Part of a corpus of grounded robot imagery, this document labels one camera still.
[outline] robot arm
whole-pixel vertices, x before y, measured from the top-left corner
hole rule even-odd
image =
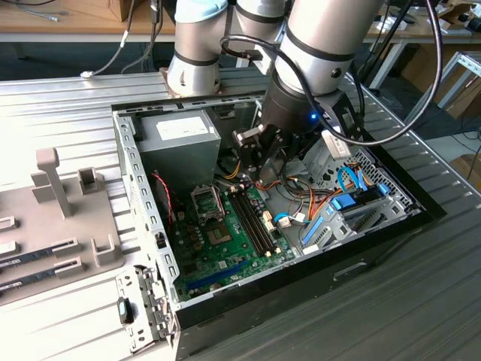
[[[189,18],[195,12],[186,12],[186,6],[194,3],[215,3],[216,7],[203,12],[208,16]],[[296,0],[280,45],[306,77],[330,125],[352,139],[359,138],[362,119],[338,87],[382,3]],[[222,48],[227,49],[225,41],[220,47],[219,40],[224,34],[240,32],[272,41],[282,25],[284,4],[276,0],[238,0],[229,16],[232,9],[227,1],[179,0],[176,53],[168,71],[168,85],[182,96],[214,94],[220,85],[218,55]],[[245,48],[245,43],[236,41],[228,45],[230,53],[239,54]],[[334,158],[350,155],[347,144],[324,130],[312,110],[298,77],[278,57],[259,123],[247,132],[234,132],[238,156],[251,179],[275,178],[285,162],[302,155],[320,135]]]
[[[242,33],[273,41],[284,21],[285,0],[178,0],[175,54],[168,85],[180,96],[205,96],[219,90],[218,58],[222,36]],[[245,44],[233,44],[244,49]]]

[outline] aluminum workbench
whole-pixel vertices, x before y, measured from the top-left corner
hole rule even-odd
[[[255,69],[222,72],[227,86],[264,89]],[[357,104],[349,79],[344,90]],[[110,105],[165,99],[157,74],[0,83],[0,189],[29,184],[38,147],[57,147],[63,177],[95,166],[129,267],[143,263],[141,240],[121,181]],[[366,93],[366,128],[383,138],[400,120]],[[204,351],[193,360],[479,359],[481,195],[413,133],[386,146],[448,215],[379,267],[318,299]],[[123,269],[0,308],[2,359],[130,357],[116,309]],[[170,360],[165,344],[137,356]]]

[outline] floor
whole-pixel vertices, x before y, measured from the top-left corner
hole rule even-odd
[[[127,43],[123,52],[104,74],[118,74],[121,69],[137,59],[144,51],[146,44]],[[47,77],[76,77],[82,71],[95,70],[102,67],[117,49],[117,44],[23,44],[26,59],[18,59],[12,44],[0,44],[0,80],[41,79]],[[157,44],[153,59],[147,62],[145,71],[155,71],[159,67],[167,67],[174,53],[173,44]],[[368,56],[368,48],[364,46],[356,54],[356,63],[361,65]],[[225,67],[234,66],[233,59],[223,59]],[[130,68],[127,72],[140,72],[140,65]],[[401,119],[405,118],[410,109],[421,97],[420,91],[405,81],[402,77],[388,77],[380,90],[380,99]],[[475,153],[479,141],[470,141],[462,134],[456,141],[451,135],[465,131],[459,126],[459,121],[453,119],[447,112],[431,105],[425,116],[420,120],[422,126],[416,131],[429,141],[434,149],[447,159],[453,155]],[[465,119],[470,129],[481,127],[481,114],[475,119]]]

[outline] cardboard box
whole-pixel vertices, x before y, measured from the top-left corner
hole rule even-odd
[[[137,0],[137,7],[143,0]],[[122,22],[129,17],[132,0],[62,0],[64,8]]]
[[[470,2],[460,2],[459,0],[451,1],[449,7],[441,11],[439,16],[439,25],[444,30],[463,29],[464,23],[458,20],[459,16],[469,12],[471,9]]]
[[[454,159],[450,164],[463,177],[467,177],[473,164],[474,154],[465,154]],[[481,190],[481,154],[478,155],[474,163],[473,172],[469,177],[471,183],[477,190]]]
[[[444,44],[443,45],[443,65],[446,65],[456,51],[481,51],[481,44]],[[444,81],[437,91],[434,101],[438,103],[447,92],[454,86],[455,82],[463,75],[466,68],[458,66],[456,70]],[[425,93],[430,85],[433,84],[434,74],[436,73],[436,49],[433,44],[421,44],[413,58],[406,64],[402,71],[404,79],[408,80],[418,90]],[[467,107],[475,102],[481,86],[481,78],[477,78],[470,85],[470,89],[466,89],[462,96],[453,102],[446,110],[455,119],[460,118]]]

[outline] ram slot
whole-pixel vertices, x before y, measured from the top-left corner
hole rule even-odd
[[[264,256],[267,251],[272,251],[274,245],[252,209],[246,194],[234,193],[229,196],[229,199],[258,256]]]

